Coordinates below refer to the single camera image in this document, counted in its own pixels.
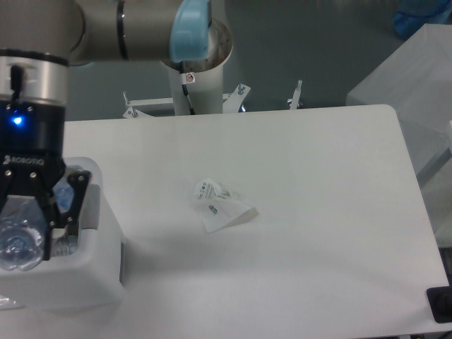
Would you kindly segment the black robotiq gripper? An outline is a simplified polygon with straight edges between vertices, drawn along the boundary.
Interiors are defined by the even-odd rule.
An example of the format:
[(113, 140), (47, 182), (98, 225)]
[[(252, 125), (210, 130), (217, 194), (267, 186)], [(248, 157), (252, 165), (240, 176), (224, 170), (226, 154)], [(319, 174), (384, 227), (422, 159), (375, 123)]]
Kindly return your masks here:
[(1, 101), (1, 204), (9, 196), (36, 198), (54, 205), (49, 221), (47, 259), (52, 244), (78, 237), (92, 173), (67, 169), (62, 160), (66, 109), (24, 100)]

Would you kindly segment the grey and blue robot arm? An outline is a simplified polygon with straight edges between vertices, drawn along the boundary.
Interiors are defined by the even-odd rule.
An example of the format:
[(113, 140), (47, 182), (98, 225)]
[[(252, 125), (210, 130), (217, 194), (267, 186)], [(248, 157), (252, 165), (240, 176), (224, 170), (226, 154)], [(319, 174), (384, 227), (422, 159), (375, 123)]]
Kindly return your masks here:
[(62, 156), (69, 69), (103, 60), (202, 59), (208, 1), (1, 2), (1, 264), (50, 259), (78, 233), (92, 175)]

